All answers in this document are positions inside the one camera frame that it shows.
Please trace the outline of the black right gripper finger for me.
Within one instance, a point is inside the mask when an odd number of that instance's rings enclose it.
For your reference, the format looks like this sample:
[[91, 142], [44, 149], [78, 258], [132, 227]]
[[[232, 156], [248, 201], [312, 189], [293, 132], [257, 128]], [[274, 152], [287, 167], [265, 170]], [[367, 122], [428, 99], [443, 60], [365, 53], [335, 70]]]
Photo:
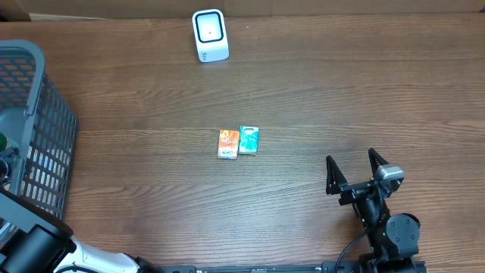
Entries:
[[368, 150], [368, 157], [371, 163], [371, 170], [373, 175], [377, 173], [377, 169], [381, 165], [389, 164], [389, 162], [386, 159], [384, 159], [374, 148], [370, 148]]
[[329, 155], [326, 157], [327, 165], [327, 195], [339, 194], [342, 192], [342, 188], [348, 185], [348, 181], [339, 169], [337, 163]]

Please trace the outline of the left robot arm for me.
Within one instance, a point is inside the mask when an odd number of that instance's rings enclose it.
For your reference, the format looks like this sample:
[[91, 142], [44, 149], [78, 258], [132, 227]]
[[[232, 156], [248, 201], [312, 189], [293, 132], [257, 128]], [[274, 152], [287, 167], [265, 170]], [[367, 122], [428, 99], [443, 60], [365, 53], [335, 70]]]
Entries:
[[1, 247], [2, 272], [161, 271], [140, 257], [108, 253], [81, 243], [63, 221], [4, 189], [1, 219], [17, 228]]

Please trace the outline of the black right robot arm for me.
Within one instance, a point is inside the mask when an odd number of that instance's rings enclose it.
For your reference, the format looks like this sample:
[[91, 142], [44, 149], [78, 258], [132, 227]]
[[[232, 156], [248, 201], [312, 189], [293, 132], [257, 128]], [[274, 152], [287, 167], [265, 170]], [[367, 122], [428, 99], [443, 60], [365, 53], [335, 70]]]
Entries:
[[[424, 262], [417, 262], [421, 223], [412, 214], [392, 215], [385, 199], [395, 193], [405, 175], [403, 169], [389, 163], [375, 149], [368, 150], [372, 176], [370, 180], [349, 184], [337, 163], [326, 157], [326, 194], [339, 195], [341, 206], [352, 205], [363, 225], [359, 234], [340, 253], [335, 262], [324, 262], [323, 272], [425, 272]], [[343, 258], [363, 237], [367, 237], [371, 251], [347, 262]]]

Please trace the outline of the orange tissue pack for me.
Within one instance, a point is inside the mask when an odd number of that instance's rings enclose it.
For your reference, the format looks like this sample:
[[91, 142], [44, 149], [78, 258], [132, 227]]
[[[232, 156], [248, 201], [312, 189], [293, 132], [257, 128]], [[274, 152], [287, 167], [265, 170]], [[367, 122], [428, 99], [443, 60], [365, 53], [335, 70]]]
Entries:
[[234, 160], [238, 156], [239, 150], [239, 131], [220, 130], [217, 157], [220, 159]]

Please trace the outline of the teal tissue pack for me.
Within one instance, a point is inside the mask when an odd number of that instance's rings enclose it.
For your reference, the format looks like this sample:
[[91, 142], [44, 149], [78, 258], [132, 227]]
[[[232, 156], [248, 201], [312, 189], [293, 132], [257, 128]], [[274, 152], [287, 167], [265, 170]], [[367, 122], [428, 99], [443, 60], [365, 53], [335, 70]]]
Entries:
[[241, 126], [239, 128], [239, 154], [256, 155], [258, 151], [259, 128]]

